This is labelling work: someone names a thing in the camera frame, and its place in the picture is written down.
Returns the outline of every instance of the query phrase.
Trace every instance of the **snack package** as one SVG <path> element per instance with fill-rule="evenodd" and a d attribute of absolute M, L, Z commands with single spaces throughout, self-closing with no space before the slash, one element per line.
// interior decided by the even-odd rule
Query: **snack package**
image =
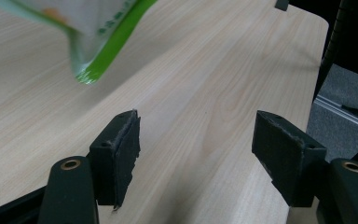
<path fill-rule="evenodd" d="M 0 0 L 0 7 L 63 30 L 72 69 L 83 83 L 98 80 L 157 0 Z"/>

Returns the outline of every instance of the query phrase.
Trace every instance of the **screw hole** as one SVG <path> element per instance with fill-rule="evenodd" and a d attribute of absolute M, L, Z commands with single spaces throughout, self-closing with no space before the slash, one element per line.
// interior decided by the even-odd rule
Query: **screw hole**
<path fill-rule="evenodd" d="M 73 170 L 77 168 L 80 165 L 80 160 L 70 160 L 65 161 L 63 164 L 61 164 L 62 170 Z"/>
<path fill-rule="evenodd" d="M 347 170 L 358 173 L 358 164 L 356 164 L 354 162 L 344 161 L 344 162 L 342 162 L 342 166 Z"/>

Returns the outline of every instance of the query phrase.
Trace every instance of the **light wood surface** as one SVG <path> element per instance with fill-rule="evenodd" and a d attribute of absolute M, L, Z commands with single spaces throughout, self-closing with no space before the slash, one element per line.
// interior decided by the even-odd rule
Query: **light wood surface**
<path fill-rule="evenodd" d="M 288 206 L 251 152 L 255 112 L 306 129 L 327 23 L 275 0 L 159 0 L 95 84 L 68 40 L 0 9 L 0 205 L 88 153 L 138 109 L 141 155 L 123 206 L 101 223 L 285 223 Z"/>

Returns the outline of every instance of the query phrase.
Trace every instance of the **green bag edge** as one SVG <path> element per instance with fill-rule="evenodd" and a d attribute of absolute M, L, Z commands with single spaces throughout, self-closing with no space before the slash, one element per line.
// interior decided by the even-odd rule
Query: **green bag edge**
<path fill-rule="evenodd" d="M 116 58 L 120 50 L 123 48 L 128 38 L 132 34 L 139 20 L 143 17 L 146 11 L 155 4 L 157 0 L 139 0 L 130 9 L 125 18 L 118 25 L 117 29 L 111 34 L 106 41 L 101 51 L 94 58 L 92 63 L 82 71 L 78 71 L 75 74 L 76 79 L 79 82 L 90 84 L 97 81 L 102 74 L 109 67 L 110 63 Z M 53 25 L 60 30 L 64 31 L 71 39 L 76 34 L 76 31 L 68 26 L 62 25 L 55 20 L 46 17 L 30 8 L 22 5 L 16 0 L 12 1 L 0 1 L 0 8 L 4 8 L 7 11 L 12 12 L 25 19 L 31 19 L 34 21 L 42 21 L 47 24 Z M 70 46 L 71 58 L 75 53 L 75 46 Z M 72 70 L 75 72 L 76 63 L 71 60 Z"/>
<path fill-rule="evenodd" d="M 157 0 L 140 0 L 135 3 L 118 25 L 117 29 L 111 34 L 93 62 L 77 74 L 76 78 L 79 82 L 90 84 L 97 81 L 102 76 L 127 42 L 139 20 L 156 2 Z"/>

